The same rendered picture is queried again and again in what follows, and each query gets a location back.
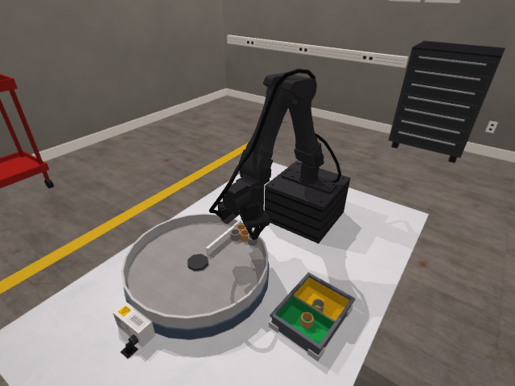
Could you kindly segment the grey metal bushing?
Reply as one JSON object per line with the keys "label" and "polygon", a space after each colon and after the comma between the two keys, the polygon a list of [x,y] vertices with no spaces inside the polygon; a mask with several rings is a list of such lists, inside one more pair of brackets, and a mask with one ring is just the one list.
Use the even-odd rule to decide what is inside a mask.
{"label": "grey metal bushing", "polygon": [[[312,306],[314,306],[316,309],[320,310],[323,312],[323,308],[324,308],[324,302],[320,299],[315,299],[312,303]],[[316,306],[320,306],[320,308],[316,307]]]}
{"label": "grey metal bushing", "polygon": [[231,235],[231,240],[234,240],[234,241],[240,240],[240,230],[233,229],[230,232],[230,235]]}
{"label": "grey metal bushing", "polygon": [[258,239],[253,240],[253,239],[251,238],[251,236],[250,236],[250,235],[248,235],[248,244],[249,244],[249,245],[254,246],[254,245],[256,245],[257,243],[258,243]]}

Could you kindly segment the grey round turntable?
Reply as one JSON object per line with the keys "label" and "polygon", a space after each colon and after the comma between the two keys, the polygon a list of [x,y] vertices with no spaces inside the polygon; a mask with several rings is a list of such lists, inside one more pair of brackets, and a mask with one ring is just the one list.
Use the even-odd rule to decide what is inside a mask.
{"label": "grey round turntable", "polygon": [[254,246],[231,240],[238,224],[244,223],[225,224],[217,214],[180,216],[131,245],[121,271],[126,303],[113,312],[129,336],[120,351],[127,359],[138,350],[136,343],[144,347],[155,333],[171,339],[212,337],[258,308],[268,289],[269,254],[260,235]]}

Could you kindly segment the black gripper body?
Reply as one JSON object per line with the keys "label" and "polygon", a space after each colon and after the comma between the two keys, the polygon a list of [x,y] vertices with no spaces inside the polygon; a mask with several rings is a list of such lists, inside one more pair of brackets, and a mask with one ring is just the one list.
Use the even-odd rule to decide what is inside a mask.
{"label": "black gripper body", "polygon": [[251,221],[246,222],[244,216],[242,214],[240,214],[243,222],[245,223],[245,226],[247,228],[256,228],[256,226],[261,225],[261,224],[263,225],[263,227],[269,226],[270,218],[264,211],[264,200],[262,200],[260,203],[255,203],[255,204],[251,203],[251,205],[258,205],[257,220],[251,220]]}

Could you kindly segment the yellow bin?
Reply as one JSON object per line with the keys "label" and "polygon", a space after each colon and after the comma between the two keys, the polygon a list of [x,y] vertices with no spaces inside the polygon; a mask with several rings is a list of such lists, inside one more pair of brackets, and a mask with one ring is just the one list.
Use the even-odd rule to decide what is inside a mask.
{"label": "yellow bin", "polygon": [[322,313],[335,321],[349,301],[311,278],[304,282],[294,296],[311,306],[314,299],[321,299],[324,302]]}

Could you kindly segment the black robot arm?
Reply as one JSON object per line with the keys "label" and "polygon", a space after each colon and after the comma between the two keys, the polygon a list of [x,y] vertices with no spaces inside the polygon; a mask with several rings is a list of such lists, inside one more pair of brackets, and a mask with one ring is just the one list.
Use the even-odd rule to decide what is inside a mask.
{"label": "black robot arm", "polygon": [[295,157],[302,162],[302,166],[301,171],[288,168],[281,177],[326,194],[331,194],[337,188],[338,183],[318,176],[319,167],[324,164],[324,157],[321,143],[315,136],[311,115],[311,101],[317,89],[316,80],[304,76],[288,76],[274,90],[276,82],[285,73],[268,75],[263,81],[268,87],[265,103],[257,127],[243,150],[239,163],[249,152],[258,133],[253,152],[239,170],[241,178],[231,185],[223,201],[217,205],[221,213],[220,220],[225,224],[229,224],[240,214],[246,222],[258,219],[258,205],[251,203],[260,203],[264,199],[264,186],[271,177],[274,143],[288,109],[295,131]]}

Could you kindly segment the green bin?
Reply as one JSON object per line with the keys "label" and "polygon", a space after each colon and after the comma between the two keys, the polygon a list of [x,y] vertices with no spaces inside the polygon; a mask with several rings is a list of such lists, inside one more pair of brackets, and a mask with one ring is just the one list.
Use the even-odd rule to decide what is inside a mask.
{"label": "green bin", "polygon": [[[301,315],[304,312],[309,312],[313,315],[314,319],[311,328],[304,328],[300,323]],[[318,344],[320,344],[334,323],[331,319],[325,317],[293,296],[276,315]]]}

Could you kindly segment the dark grey divided bin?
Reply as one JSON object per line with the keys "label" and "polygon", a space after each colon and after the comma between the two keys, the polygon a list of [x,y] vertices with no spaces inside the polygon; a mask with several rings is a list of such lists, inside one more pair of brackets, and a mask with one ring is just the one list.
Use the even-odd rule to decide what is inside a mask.
{"label": "dark grey divided bin", "polygon": [[[346,305],[346,307],[343,309],[343,311],[341,312],[341,314],[339,315],[339,317],[337,318],[336,321],[331,319],[331,318],[329,318],[327,315],[325,315],[322,312],[318,311],[316,308],[308,305],[307,303],[305,303],[301,299],[299,299],[299,298],[294,296],[294,294],[298,291],[298,289],[304,284],[304,282],[308,278],[311,278],[314,281],[317,281],[319,284],[324,285],[325,287],[327,287],[330,290],[336,292],[337,294],[341,295],[342,297],[347,298],[348,300],[350,300],[348,302],[348,304]],[[286,305],[286,303],[292,298],[292,296],[297,298],[301,302],[305,303],[306,305],[308,305],[312,309],[318,311],[319,313],[321,313],[325,317],[331,319],[334,322],[332,327],[330,328],[328,333],[324,336],[324,338],[323,338],[323,340],[321,341],[320,344],[318,344],[317,342],[315,342],[314,340],[312,340],[311,338],[306,336],[304,333],[302,333],[301,331],[299,331],[296,328],[294,328],[291,324],[289,324],[288,322],[284,321],[283,319],[281,319],[280,317],[278,317],[276,315]],[[337,289],[335,286],[328,284],[327,282],[325,282],[322,279],[316,277],[315,275],[313,275],[311,273],[307,273],[305,275],[305,277],[297,284],[297,286],[295,288],[293,288],[293,290],[291,292],[289,292],[289,294],[282,300],[282,302],[274,309],[274,311],[270,314],[270,317],[272,318],[272,323],[275,326],[278,327],[278,331],[280,333],[282,333],[288,339],[290,339],[291,341],[293,341],[294,343],[299,345],[305,351],[307,351],[308,348],[309,348],[314,353],[319,355],[319,353],[323,350],[323,348],[328,345],[328,343],[332,339],[333,335],[336,333],[336,331],[340,327],[341,323],[346,318],[348,310],[350,309],[350,307],[352,306],[354,301],[355,301],[355,298],[350,296],[349,294],[346,294],[342,290]]]}

